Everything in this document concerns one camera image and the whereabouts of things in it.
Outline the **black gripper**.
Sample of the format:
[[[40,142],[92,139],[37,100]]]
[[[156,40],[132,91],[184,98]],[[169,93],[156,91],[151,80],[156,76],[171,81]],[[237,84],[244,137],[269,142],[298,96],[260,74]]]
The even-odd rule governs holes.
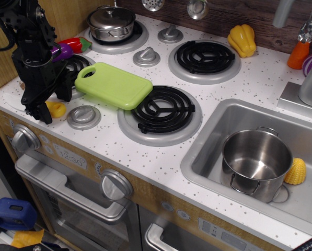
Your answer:
[[[66,102],[72,99],[72,81],[66,60],[52,62],[52,57],[48,56],[42,61],[31,61],[21,51],[14,51],[12,60],[25,84],[21,103],[26,105],[26,113],[45,124],[51,124],[52,117],[45,101],[53,93]]]

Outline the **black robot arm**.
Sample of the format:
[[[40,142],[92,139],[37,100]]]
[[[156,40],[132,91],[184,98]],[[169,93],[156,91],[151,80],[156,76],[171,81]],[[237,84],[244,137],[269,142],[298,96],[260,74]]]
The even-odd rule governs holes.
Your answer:
[[[36,120],[52,123],[45,102],[52,94],[70,101],[74,83],[67,61],[53,60],[51,51],[57,38],[54,27],[48,23],[38,1],[0,1],[0,28],[9,42],[0,50],[17,47],[11,58],[25,84],[21,104]]]

